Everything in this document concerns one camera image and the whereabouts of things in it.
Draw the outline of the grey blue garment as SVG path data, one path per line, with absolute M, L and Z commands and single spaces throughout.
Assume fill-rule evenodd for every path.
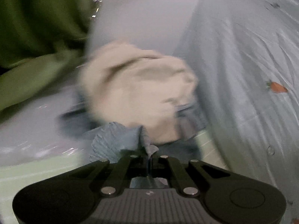
M 59 127 L 65 135 L 85 145 L 92 162 L 108 159 L 110 163 L 116 163 L 132 154 L 148 158 L 167 155 L 177 158 L 181 163 L 201 159 L 201 150 L 195 137 L 204 124 L 197 102 L 177 106 L 175 119 L 178 121 L 175 126 L 178 140 L 159 145 L 149 139 L 149 131 L 144 126 L 125 127 L 117 122 L 93 120 L 87 111 L 85 99 L 77 95 L 77 104 L 59 117 Z

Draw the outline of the beige garment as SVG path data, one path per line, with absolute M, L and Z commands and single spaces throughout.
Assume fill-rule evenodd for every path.
M 94 120 L 142 125 L 154 144 L 189 139 L 200 129 L 197 78 L 177 57 L 112 42 L 89 58 L 78 84 Z

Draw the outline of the green fabric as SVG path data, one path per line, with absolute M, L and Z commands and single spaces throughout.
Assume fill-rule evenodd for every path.
M 1 109 L 77 66 L 98 0 L 1 0 Z

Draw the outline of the green grid cutting mat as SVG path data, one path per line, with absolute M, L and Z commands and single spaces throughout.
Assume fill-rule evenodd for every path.
M 216 148 L 207 130 L 200 131 L 196 137 L 200 146 L 202 160 L 206 163 L 228 170 L 226 163 Z M 1 223 L 17 223 L 13 213 L 12 201 L 23 187 L 82 166 L 79 153 L 51 157 L 41 161 L 1 167 Z

